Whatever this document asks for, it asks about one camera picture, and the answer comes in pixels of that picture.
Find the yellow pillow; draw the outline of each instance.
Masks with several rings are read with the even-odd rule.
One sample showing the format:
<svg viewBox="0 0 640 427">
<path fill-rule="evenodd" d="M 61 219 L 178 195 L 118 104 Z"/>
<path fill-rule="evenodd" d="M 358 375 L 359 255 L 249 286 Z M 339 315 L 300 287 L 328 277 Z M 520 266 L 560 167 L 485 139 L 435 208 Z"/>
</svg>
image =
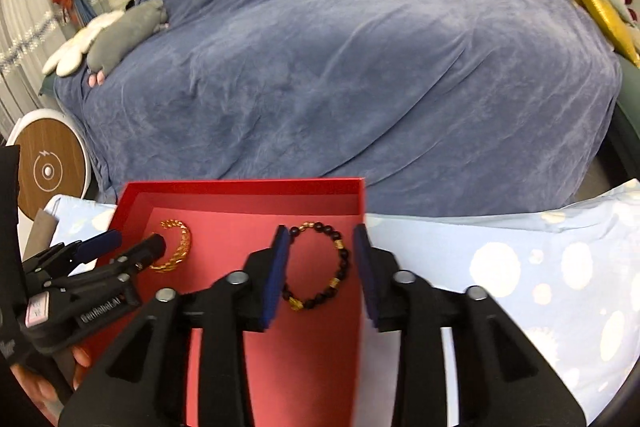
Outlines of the yellow pillow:
<svg viewBox="0 0 640 427">
<path fill-rule="evenodd" d="M 640 56 L 625 23 L 609 0 L 580 0 L 617 51 L 640 68 Z"/>
</svg>

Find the red box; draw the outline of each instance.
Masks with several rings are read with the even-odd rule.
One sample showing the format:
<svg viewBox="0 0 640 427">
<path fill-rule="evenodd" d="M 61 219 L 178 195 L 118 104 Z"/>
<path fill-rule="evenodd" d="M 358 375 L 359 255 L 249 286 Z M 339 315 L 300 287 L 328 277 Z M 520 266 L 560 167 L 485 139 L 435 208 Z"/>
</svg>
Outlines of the red box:
<svg viewBox="0 0 640 427">
<path fill-rule="evenodd" d="M 242 267 L 249 253 L 268 247 L 280 224 L 331 224 L 342 232 L 351 250 L 353 227 L 363 217 L 361 179 L 135 182 L 127 185 L 111 228 L 122 232 L 123 250 L 151 233 L 160 233 L 167 241 L 167 259 L 180 234 L 177 229 L 163 230 L 159 223 L 179 219 L 191 229 L 191 252 L 177 269 L 166 274 L 146 270 L 138 277 L 137 286 L 147 301 L 163 287 L 181 293 L 209 287 Z M 327 286 L 337 264 L 335 248 L 324 235 L 303 233 L 290 252 L 287 282 L 300 298 L 312 297 Z M 352 269 L 332 301 L 312 311 L 294 312 L 280 299 L 276 319 L 266 333 L 245 333 L 257 427 L 351 425 L 361 309 L 360 284 Z M 96 355 L 128 320 L 92 339 L 90 347 Z M 187 393 L 187 424 L 192 427 L 198 426 L 199 348 L 200 334 L 195 331 Z"/>
</svg>

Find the white label sticker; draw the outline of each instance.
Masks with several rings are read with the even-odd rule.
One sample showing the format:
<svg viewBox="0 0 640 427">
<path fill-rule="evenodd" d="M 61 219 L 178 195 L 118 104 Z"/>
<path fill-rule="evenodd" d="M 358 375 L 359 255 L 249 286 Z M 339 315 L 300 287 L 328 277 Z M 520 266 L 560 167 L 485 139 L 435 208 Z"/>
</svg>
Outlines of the white label sticker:
<svg viewBox="0 0 640 427">
<path fill-rule="evenodd" d="M 37 326 L 49 319 L 49 292 L 34 295 L 29 299 L 24 325 L 28 328 Z"/>
</svg>

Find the bracelet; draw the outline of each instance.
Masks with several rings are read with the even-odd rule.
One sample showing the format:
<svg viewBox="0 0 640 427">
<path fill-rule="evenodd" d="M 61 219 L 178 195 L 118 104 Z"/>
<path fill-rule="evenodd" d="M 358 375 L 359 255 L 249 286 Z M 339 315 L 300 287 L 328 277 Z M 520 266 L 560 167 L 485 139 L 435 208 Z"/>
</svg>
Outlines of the bracelet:
<svg viewBox="0 0 640 427">
<path fill-rule="evenodd" d="M 175 270 L 184 258 L 187 257 L 187 254 L 191 250 L 191 230 L 189 227 L 185 225 L 183 222 L 178 221 L 177 219 L 167 219 L 166 221 L 161 221 L 160 225 L 164 229 L 173 229 L 175 227 L 180 227 L 180 245 L 175 250 L 175 253 L 171 256 L 171 258 L 164 264 L 160 266 L 156 266 L 152 264 L 149 268 L 158 273 L 167 273 Z"/>
<path fill-rule="evenodd" d="M 306 229 L 314 229 L 318 233 L 325 233 L 328 235 L 331 240 L 334 242 L 334 247 L 338 251 L 338 258 L 340 262 L 338 264 L 338 270 L 335 273 L 335 276 L 329 281 L 329 286 L 324 289 L 324 291 L 316 294 L 312 299 L 306 299 L 305 301 L 301 301 L 290 290 L 289 285 L 287 283 L 284 284 L 282 288 L 282 298 L 289 302 L 291 309 L 295 312 L 300 310 L 312 310 L 316 306 L 326 302 L 328 299 L 332 299 L 338 293 L 338 286 L 340 282 L 344 281 L 349 274 L 349 250 L 344 247 L 344 243 L 342 242 L 342 234 L 334 230 L 334 227 L 331 225 L 324 225 L 319 221 L 316 223 L 305 222 L 299 227 L 291 227 L 289 230 L 289 234 L 291 237 L 291 244 L 295 239 Z"/>
</svg>

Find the silver bolt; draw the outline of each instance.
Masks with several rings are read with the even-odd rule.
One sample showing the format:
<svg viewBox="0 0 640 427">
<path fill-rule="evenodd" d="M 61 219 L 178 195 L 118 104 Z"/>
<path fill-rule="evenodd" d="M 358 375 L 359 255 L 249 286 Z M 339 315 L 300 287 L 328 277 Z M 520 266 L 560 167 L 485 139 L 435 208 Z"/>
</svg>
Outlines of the silver bolt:
<svg viewBox="0 0 640 427">
<path fill-rule="evenodd" d="M 162 288 L 156 292 L 156 299 L 160 302 L 169 302 L 175 299 L 175 290 L 171 288 Z"/>
<path fill-rule="evenodd" d="M 471 286 L 467 288 L 466 294 L 473 301 L 482 301 L 487 298 L 487 293 L 482 286 Z"/>
<path fill-rule="evenodd" d="M 394 281 L 400 284 L 411 284 L 415 282 L 415 273 L 409 270 L 400 270 L 394 273 Z"/>
<path fill-rule="evenodd" d="M 243 284 L 249 280 L 249 276 L 243 271 L 231 272 L 226 276 L 226 281 L 229 284 Z"/>
</svg>

